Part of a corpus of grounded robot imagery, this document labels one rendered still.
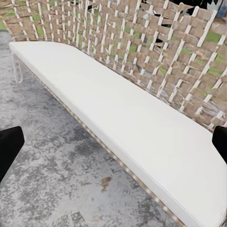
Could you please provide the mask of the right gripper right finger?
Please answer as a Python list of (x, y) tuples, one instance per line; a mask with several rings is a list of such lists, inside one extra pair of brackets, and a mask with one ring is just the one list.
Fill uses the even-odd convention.
[(212, 143), (227, 164), (227, 128), (226, 127), (223, 127), (220, 125), (216, 126), (212, 137)]

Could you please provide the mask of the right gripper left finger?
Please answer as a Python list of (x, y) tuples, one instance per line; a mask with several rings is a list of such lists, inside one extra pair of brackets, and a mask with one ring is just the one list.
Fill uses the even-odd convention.
[(25, 143), (20, 126), (0, 131), (0, 183)]

